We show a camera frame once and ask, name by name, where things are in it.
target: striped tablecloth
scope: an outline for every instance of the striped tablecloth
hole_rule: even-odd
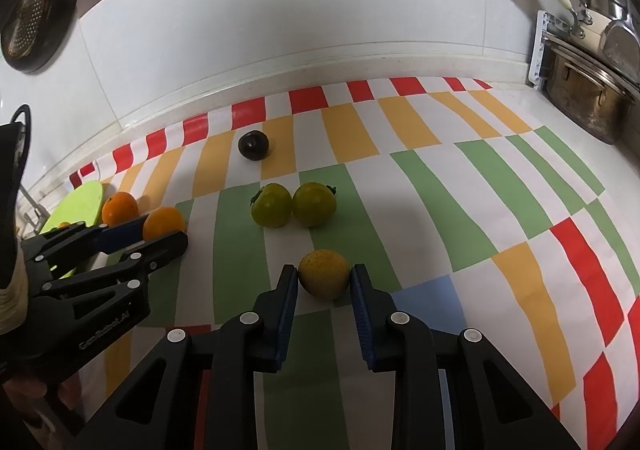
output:
[[[282,265],[329,248],[430,327],[479,329],[582,448],[603,449],[638,401],[640,245],[571,148],[495,94],[420,77],[295,90],[176,123],[72,175],[131,192],[143,212],[176,205],[190,239],[152,274],[151,315],[82,370],[87,416],[167,329],[215,329]],[[236,147],[252,129],[271,141],[262,162]],[[256,226],[249,200],[274,181],[336,186],[336,215],[312,230]],[[393,376],[367,371],[348,300],[301,289],[285,366],[255,382],[261,449],[389,448]]]

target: white stripe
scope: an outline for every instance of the white stripe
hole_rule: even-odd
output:
[[[349,448],[389,448],[394,418],[394,374],[367,369],[351,307],[332,309],[331,324]]]
[[[530,107],[540,106],[541,102],[536,101],[537,99],[543,100],[546,106],[550,106],[539,91],[530,88],[525,90],[487,89],[487,91],[516,113],[532,129],[542,127],[542,123],[529,113]]]
[[[587,450],[587,413],[582,379],[560,402],[560,421],[582,450]]]
[[[480,139],[471,125],[429,95],[410,95],[406,98],[442,143]]]
[[[164,129],[164,136],[166,136],[166,149],[164,152],[182,147],[182,143],[184,142],[184,127],[182,126],[182,122],[174,123],[166,127]]]
[[[615,338],[607,346],[605,354],[613,372],[618,404],[616,429],[619,430],[638,403],[638,362],[628,320],[624,321]]]
[[[398,96],[398,91],[388,78],[375,78],[367,80],[373,98],[384,98],[385,96]]]
[[[254,372],[255,391],[255,435],[258,440],[258,450],[269,450],[267,445],[267,431],[264,427],[264,380],[261,372]]]
[[[240,151],[238,151],[238,140],[249,131],[262,131],[262,124],[252,123],[252,125],[236,129],[234,139],[231,141],[231,153],[229,155],[228,169],[226,170],[225,188],[260,181],[260,163],[246,159],[240,154]]]
[[[346,166],[402,287],[451,273],[440,234],[393,159],[383,154]]]
[[[220,193],[193,200],[175,301],[176,325],[213,325],[213,233]]]
[[[230,131],[232,126],[231,106],[209,111],[207,119],[209,120],[209,133],[207,136],[215,136]]]
[[[148,352],[164,338],[166,331],[162,327],[135,326],[131,330],[131,358],[129,369],[137,366]]]
[[[124,175],[126,173],[127,173],[127,171],[123,170],[122,172],[117,173],[115,176],[113,176],[111,178],[111,182],[109,183],[108,188],[104,190],[104,195],[106,197],[109,197],[109,195],[113,195],[118,191],[118,187],[120,186],[120,183],[122,183],[122,180],[123,180]]]
[[[466,323],[484,334],[547,406],[551,393],[529,319],[491,259],[457,271],[451,282]]]
[[[291,114],[291,102],[289,93],[277,93],[264,98],[264,106],[267,111],[267,120]]]
[[[100,172],[100,179],[107,179],[116,173],[116,160],[113,159],[113,153],[105,154],[95,160]]]
[[[564,203],[546,182],[546,179],[509,140],[489,138],[485,141],[494,148],[495,152],[527,186],[553,224],[558,224],[569,217],[570,214]]]
[[[82,385],[82,409],[84,420],[89,419],[98,411],[106,400],[105,392],[106,371],[104,369],[104,352],[98,354],[79,371]]]
[[[324,92],[324,98],[326,102],[332,105],[350,104],[353,103],[351,98],[351,92],[347,82],[340,82],[340,84],[323,85],[322,91]]]
[[[146,137],[132,141],[131,152],[133,153],[133,165],[145,161],[149,155],[149,146],[146,144]]]
[[[629,226],[625,216],[620,212],[620,209],[617,207],[607,190],[600,194],[598,199],[609,216],[609,219],[611,219],[611,222],[616,227],[620,237],[622,237],[622,241],[631,255],[631,260],[633,261],[636,270],[640,271],[640,243],[638,242],[638,236],[631,229],[631,226]]]
[[[484,107],[478,100],[473,98],[466,91],[458,91],[456,98],[465,104],[469,109],[476,113],[482,120],[491,125],[502,136],[513,135],[513,131],[502,123],[496,115],[494,115],[489,109]]]
[[[604,349],[602,333],[587,290],[564,248],[551,231],[529,240],[542,280],[556,307],[558,323],[569,349],[576,380],[581,380]]]
[[[353,104],[353,107],[380,154],[405,150],[404,143],[394,132],[377,101],[357,102]]]
[[[136,176],[136,180],[131,186],[131,190],[129,191],[129,193],[136,199],[140,199],[142,197],[143,192],[145,191],[146,184],[151,177],[151,173],[154,172],[154,169],[156,168],[159,160],[160,156],[156,156],[148,161],[145,161],[145,163],[142,164],[142,168]]]
[[[427,93],[451,91],[451,86],[441,76],[419,76],[418,80]]]
[[[631,306],[636,301],[634,288],[631,286],[629,279],[626,277],[625,270],[622,268],[618,256],[613,251],[604,235],[598,228],[593,218],[586,209],[580,210],[573,216],[575,225],[584,236],[591,250],[596,254],[607,280],[618,297],[618,301],[622,306],[622,311],[629,312]]]
[[[460,83],[465,87],[467,91],[475,91],[478,89],[484,89],[478,82],[472,78],[458,78]]]
[[[298,172],[337,163],[329,138],[326,136],[319,109],[293,115],[293,123],[294,152]]]
[[[279,183],[293,196],[300,186],[298,173],[264,179],[260,185]],[[300,225],[293,217],[280,228],[264,228],[264,251],[267,256],[267,268],[271,287],[276,287],[284,265],[298,267],[300,260],[307,253],[314,251],[314,243],[309,229]],[[322,311],[331,307],[330,302],[321,301],[309,295],[302,286],[298,286],[296,315],[304,315],[314,311]]]
[[[175,166],[174,173],[171,175],[169,185],[166,187],[162,205],[174,206],[176,203],[192,198],[193,178],[196,174],[200,153],[206,141],[196,141],[184,148],[178,164]]]
[[[596,199],[594,191],[584,180],[574,172],[567,162],[560,157],[556,151],[549,147],[545,140],[540,138],[535,131],[530,131],[520,135],[533,149],[551,165],[554,170],[564,179],[583,199],[589,204]]]
[[[527,240],[517,219],[459,148],[444,144],[415,152],[499,252]]]

